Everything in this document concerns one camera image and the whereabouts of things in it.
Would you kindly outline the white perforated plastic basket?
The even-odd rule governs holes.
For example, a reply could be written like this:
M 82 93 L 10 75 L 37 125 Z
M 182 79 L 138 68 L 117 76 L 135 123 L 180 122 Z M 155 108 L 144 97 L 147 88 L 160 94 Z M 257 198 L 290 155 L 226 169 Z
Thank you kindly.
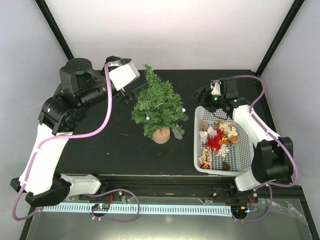
M 202 129 L 200 121 L 207 121 L 208 126 L 212 126 L 217 129 L 215 125 L 216 121 L 222 123 L 231 123 L 236 127 L 236 131 L 239 134 L 239 141 L 234 144 L 225 144 L 228 147 L 229 153 L 226 157 L 217 156 L 214 152 L 212 153 L 212 169 L 201 168 L 198 158 L 202 154 L 202 147 L 205 146 L 204 142 L 201 142 L 199 131 Z M 236 123 L 234 120 L 227 117 L 226 113 L 222 109 L 218 109 L 215 113 L 207 111 L 202 106 L 198 106 L 194 112 L 194 145 L 193 145 L 193 163 L 197 171 L 209 175 L 220 175 L 228 177 L 236 177 L 246 172 L 252 164 L 254 156 L 254 146 L 250 138 L 244 129 Z M 230 171 L 222 170 L 222 162 L 226 161 L 230 164 Z

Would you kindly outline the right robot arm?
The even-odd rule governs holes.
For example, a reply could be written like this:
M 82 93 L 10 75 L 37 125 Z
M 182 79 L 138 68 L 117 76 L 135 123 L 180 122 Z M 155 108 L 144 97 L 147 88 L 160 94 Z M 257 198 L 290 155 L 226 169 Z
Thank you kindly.
M 294 160 L 293 141 L 281 137 L 256 114 L 254 105 L 264 95 L 252 102 L 240 97 L 237 79 L 241 75 L 212 80 L 210 87 L 202 87 L 193 96 L 205 110 L 214 113 L 223 110 L 226 115 L 246 132 L 255 147 L 251 167 L 234 179 L 234 185 L 228 187 L 228 198 L 240 201 L 246 191 L 258 190 L 263 186 L 290 188 L 299 179 L 297 164 Z

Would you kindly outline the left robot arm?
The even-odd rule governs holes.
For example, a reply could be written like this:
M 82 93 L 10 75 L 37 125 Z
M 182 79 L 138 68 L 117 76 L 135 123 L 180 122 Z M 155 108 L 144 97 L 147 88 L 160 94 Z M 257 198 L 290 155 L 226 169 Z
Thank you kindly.
M 27 166 L 20 177 L 10 182 L 16 192 L 26 195 L 30 206 L 55 206 L 77 195 L 89 194 L 97 200 L 107 195 L 107 186 L 97 176 L 61 174 L 56 167 L 70 139 L 97 134 L 97 131 L 74 133 L 87 111 L 105 101 L 105 119 L 109 120 L 112 98 L 125 103 L 133 100 L 135 94 L 126 93 L 125 87 L 139 76 L 131 59 L 117 56 L 108 57 L 102 70 L 95 70 L 86 58 L 73 58 L 59 70 L 60 84 L 41 108 Z

